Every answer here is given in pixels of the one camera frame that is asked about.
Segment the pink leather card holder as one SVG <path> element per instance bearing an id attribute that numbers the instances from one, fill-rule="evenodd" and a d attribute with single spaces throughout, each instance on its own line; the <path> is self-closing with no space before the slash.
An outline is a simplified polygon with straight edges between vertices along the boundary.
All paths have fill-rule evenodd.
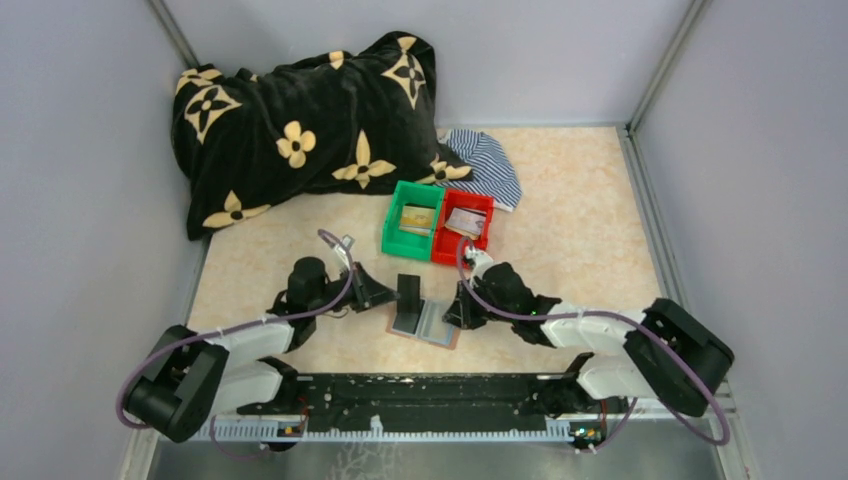
<path id="1" fill-rule="evenodd" d="M 388 334 L 426 343 L 438 348 L 454 350 L 459 338 L 459 329 L 443 320 L 450 304 L 442 300 L 422 299 L 418 319 L 414 322 L 406 314 L 388 322 Z"/>

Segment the black VIP card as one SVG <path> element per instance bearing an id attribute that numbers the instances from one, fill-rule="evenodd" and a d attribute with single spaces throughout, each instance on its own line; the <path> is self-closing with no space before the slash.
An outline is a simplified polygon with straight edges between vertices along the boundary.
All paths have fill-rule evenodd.
<path id="1" fill-rule="evenodd" d="M 392 331 L 414 336 L 423 308 L 420 277 L 399 273 L 397 276 L 397 292 L 396 315 L 392 323 Z"/>

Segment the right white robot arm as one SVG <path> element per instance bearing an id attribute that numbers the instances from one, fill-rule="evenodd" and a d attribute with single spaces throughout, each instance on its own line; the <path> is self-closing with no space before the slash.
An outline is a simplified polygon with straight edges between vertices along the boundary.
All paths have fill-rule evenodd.
<path id="1" fill-rule="evenodd" d="M 610 397 L 656 399 L 671 410 L 702 416 L 735 361 L 731 348 L 681 305 L 658 298 L 642 310 L 575 306 L 534 293 L 508 262 L 466 246 L 469 267 L 443 320 L 463 330 L 505 322 L 524 342 L 575 349 L 583 358 L 563 385 L 576 412 Z"/>

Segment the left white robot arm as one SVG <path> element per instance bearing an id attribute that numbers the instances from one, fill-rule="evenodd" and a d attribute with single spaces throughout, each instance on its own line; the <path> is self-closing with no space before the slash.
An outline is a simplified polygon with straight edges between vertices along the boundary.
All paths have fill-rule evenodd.
<path id="1" fill-rule="evenodd" d="M 298 259 L 271 307 L 257 319 L 198 333 L 167 328 L 146 359 L 120 387 L 118 420 L 184 442 L 221 414 L 297 413 L 309 406 L 297 370 L 281 355 L 303 346 L 327 313 L 361 313 L 398 300 L 351 256 L 350 237 L 322 230 L 340 262 L 337 279 L 314 256 Z"/>

